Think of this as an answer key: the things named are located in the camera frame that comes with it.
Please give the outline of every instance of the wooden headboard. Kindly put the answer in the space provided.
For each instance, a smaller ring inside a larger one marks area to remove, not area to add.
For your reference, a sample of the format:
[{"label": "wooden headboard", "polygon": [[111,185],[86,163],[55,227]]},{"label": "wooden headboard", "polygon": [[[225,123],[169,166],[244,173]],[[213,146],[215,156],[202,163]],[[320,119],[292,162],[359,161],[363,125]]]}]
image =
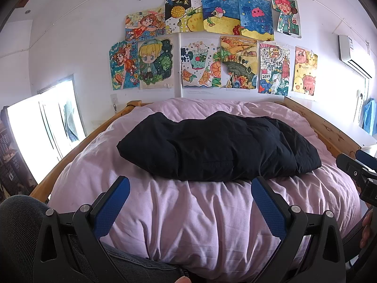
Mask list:
[{"label": "wooden headboard", "polygon": [[356,151],[361,149],[352,138],[305,106],[288,97],[284,97],[282,105],[299,113],[308,121],[312,129],[317,133],[318,138],[326,145],[327,150],[330,151],[333,157],[336,158],[339,154],[345,153],[349,157],[355,158]]}]

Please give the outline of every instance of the wall socket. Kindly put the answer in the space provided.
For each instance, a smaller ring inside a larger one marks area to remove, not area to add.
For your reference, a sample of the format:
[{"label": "wall socket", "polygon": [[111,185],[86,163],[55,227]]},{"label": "wall socket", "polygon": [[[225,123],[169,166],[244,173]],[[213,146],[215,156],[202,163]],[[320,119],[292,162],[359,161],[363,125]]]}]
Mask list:
[{"label": "wall socket", "polygon": [[116,93],[113,93],[112,95],[110,95],[110,98],[111,98],[112,104],[118,104],[118,95]]}]

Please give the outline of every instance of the hand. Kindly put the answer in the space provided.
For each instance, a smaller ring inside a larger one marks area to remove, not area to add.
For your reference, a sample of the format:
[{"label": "hand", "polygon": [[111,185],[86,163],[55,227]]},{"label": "hand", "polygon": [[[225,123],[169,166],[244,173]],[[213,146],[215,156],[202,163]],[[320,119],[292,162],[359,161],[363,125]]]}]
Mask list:
[{"label": "hand", "polygon": [[363,236],[362,236],[362,239],[360,241],[360,248],[361,249],[364,248],[367,245],[368,239],[371,236],[372,214],[373,214],[373,212],[372,212],[372,210],[370,210],[363,220],[363,227],[365,227],[365,228],[363,230]]},{"label": "hand", "polygon": [[191,280],[187,277],[181,277],[175,281],[175,283],[191,283]]}]

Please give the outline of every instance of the wooden bed frame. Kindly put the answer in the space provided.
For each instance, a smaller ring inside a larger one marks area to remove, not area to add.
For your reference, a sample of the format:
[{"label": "wooden bed frame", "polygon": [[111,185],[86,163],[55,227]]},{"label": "wooden bed frame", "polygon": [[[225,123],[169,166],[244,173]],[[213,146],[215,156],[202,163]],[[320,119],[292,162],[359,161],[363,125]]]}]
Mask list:
[{"label": "wooden bed frame", "polygon": [[[331,152],[333,157],[337,157],[340,153],[345,153],[348,156],[355,158],[355,152],[360,149],[360,146],[353,141],[350,137],[344,134],[337,127],[317,115],[316,113],[310,111],[306,107],[298,104],[297,102],[284,97],[284,102],[276,102],[280,105],[286,106],[287,108],[299,113],[301,116],[307,119],[310,126],[317,133],[318,138],[326,145],[327,149]],[[76,148],[69,152],[43,179],[43,181],[38,184],[38,186],[33,190],[30,196],[45,202],[48,196],[52,192],[52,188],[55,185],[56,180],[63,171],[63,169],[72,162],[75,157],[85,149],[85,147],[100,133],[105,131],[110,124],[119,117],[128,114],[136,106],[144,106],[150,103],[142,103],[140,100],[131,101],[127,103],[127,106],[119,113],[114,115],[112,118],[107,120],[103,125],[98,127],[92,133],[90,133]]]}]

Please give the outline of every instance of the window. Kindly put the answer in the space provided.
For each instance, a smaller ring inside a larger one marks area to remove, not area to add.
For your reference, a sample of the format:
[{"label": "window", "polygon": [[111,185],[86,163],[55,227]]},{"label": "window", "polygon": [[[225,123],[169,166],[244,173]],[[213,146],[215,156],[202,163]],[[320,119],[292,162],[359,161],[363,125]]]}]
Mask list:
[{"label": "window", "polygon": [[73,75],[8,108],[19,151],[40,183],[84,138]]}]

